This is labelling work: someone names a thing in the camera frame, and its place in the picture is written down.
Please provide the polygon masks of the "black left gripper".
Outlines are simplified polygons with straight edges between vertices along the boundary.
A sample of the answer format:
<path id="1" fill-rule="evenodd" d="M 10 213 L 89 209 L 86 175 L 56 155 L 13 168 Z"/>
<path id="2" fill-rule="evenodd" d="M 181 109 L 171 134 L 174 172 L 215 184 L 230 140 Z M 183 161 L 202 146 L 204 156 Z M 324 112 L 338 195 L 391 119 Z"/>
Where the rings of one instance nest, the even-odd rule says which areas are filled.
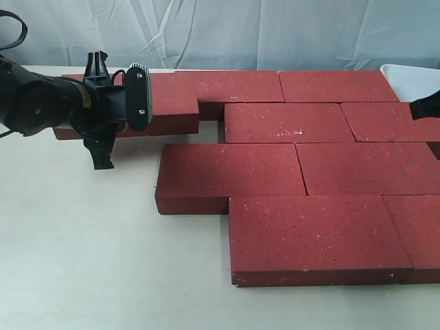
<path id="1" fill-rule="evenodd" d="M 80 107 L 70 111 L 68 122 L 83 139 L 94 170 L 114 168 L 111 161 L 114 139 L 127 127 L 124 87 L 91 84 L 111 82 L 105 63 L 107 57 L 103 51 L 89 52 L 84 72 L 84 81 L 89 82 L 70 82 L 78 90 Z"/>

